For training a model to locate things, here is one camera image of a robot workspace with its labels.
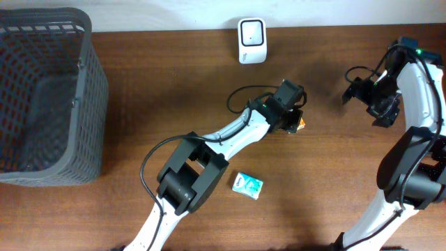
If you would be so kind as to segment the orange tissue pack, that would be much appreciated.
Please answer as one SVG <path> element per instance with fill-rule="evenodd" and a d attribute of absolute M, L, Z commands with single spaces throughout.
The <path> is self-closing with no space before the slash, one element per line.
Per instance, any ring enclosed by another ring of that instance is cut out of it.
<path fill-rule="evenodd" d="M 305 127 L 304 119 L 301 118 L 297 127 L 297 130 L 302 130 Z"/>

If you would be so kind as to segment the teal tissue pack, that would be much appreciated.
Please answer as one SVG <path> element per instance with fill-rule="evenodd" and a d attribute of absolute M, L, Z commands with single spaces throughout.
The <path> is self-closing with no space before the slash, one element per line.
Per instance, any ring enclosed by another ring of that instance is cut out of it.
<path fill-rule="evenodd" d="M 232 185 L 232 190 L 251 199 L 257 200 L 261 193 L 262 187 L 262 180 L 238 172 Z"/>

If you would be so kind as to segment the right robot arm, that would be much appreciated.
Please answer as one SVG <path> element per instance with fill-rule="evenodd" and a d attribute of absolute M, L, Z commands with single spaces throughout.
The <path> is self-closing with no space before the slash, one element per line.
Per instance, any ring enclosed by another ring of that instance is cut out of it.
<path fill-rule="evenodd" d="M 330 250 L 382 250 L 409 218 L 445 200 L 445 97 L 443 59 L 400 37 L 372 76 L 355 78 L 342 96 L 367 105 L 374 126 L 389 128 L 403 105 L 406 131 L 381 161 L 378 190 L 359 221 L 340 233 Z"/>

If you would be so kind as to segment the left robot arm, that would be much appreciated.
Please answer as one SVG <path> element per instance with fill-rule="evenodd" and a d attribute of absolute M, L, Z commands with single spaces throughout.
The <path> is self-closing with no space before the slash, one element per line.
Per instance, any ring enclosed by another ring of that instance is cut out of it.
<path fill-rule="evenodd" d="M 149 193 L 154 207 L 147 220 L 121 249 L 161 250 L 177 224 L 206 202 L 234 155 L 276 130 L 297 132 L 306 102 L 303 86 L 285 79 L 275 92 L 248 100 L 239 117 L 217 132 L 204 136 L 190 132 L 155 145 L 150 154 L 169 142 L 179 142 L 157 175 L 157 190 Z"/>

